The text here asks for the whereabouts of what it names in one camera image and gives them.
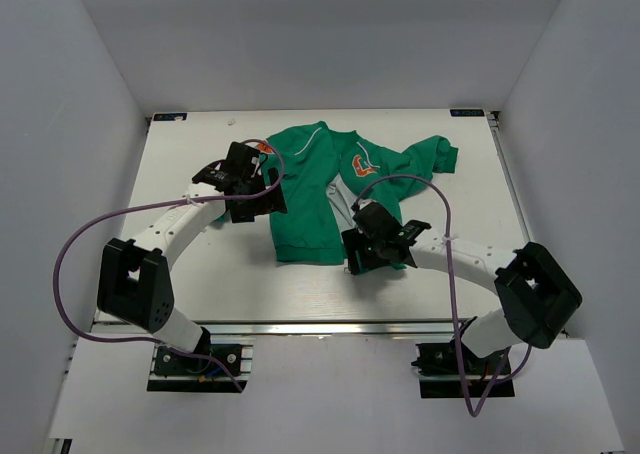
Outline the green zip jacket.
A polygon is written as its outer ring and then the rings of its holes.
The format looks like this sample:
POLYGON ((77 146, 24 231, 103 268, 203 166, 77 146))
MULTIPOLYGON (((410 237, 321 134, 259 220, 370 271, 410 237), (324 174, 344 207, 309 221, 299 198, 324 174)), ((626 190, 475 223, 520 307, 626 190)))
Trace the green zip jacket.
POLYGON ((358 195, 371 198, 402 219, 400 203, 432 180, 456 170, 458 148, 443 136, 431 136, 401 152, 377 145, 357 132, 335 131, 323 122, 287 128, 258 147, 264 167, 285 164, 281 188, 285 214, 269 216, 279 263, 339 265, 346 259, 342 233, 355 227, 351 206, 358 195))

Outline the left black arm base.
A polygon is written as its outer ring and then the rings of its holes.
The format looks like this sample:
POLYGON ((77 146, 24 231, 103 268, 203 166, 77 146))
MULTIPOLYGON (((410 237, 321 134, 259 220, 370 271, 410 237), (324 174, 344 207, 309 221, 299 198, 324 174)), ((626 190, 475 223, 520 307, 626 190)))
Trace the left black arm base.
MULTIPOLYGON (((221 362, 242 389, 251 372, 253 346, 213 343, 210 356, 221 362)), ((215 362, 177 355, 166 346, 154 350, 147 382, 148 392, 231 393, 240 390, 215 362)))

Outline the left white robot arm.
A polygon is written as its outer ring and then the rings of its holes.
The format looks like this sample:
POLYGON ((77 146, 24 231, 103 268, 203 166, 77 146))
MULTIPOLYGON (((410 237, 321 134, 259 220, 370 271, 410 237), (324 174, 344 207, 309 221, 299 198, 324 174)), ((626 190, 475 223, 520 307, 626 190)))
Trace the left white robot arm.
POLYGON ((277 169, 269 169, 264 177, 206 168, 193 178, 180 204, 132 238, 114 238, 106 244, 98 310, 177 349, 177 361, 188 372, 202 372, 211 361, 210 333, 175 306, 173 265, 209 224, 226 214, 234 223, 242 223, 286 211, 277 169))

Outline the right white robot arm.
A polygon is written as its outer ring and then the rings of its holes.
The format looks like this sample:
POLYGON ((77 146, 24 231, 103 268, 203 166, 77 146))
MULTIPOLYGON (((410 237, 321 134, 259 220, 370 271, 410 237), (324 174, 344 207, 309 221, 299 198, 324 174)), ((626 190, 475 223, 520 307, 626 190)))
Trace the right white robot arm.
POLYGON ((488 356, 516 344, 551 346, 581 306, 583 297, 551 253, 529 242, 519 249, 498 249, 446 237, 429 224, 353 228, 342 233, 352 274, 392 264, 446 273, 496 295, 500 308, 474 319, 451 348, 453 364, 472 373, 488 356))

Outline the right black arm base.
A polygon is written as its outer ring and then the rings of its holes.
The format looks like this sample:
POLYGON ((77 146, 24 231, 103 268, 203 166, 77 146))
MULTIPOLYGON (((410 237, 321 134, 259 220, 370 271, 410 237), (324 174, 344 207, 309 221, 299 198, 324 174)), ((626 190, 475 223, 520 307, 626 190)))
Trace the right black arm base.
MULTIPOLYGON (((411 367, 418 377, 422 399, 463 399, 453 342, 419 343, 417 357, 411 367)), ((463 353, 463 367, 471 399, 479 400, 495 375, 504 353, 498 351, 487 358, 475 359, 463 353)))

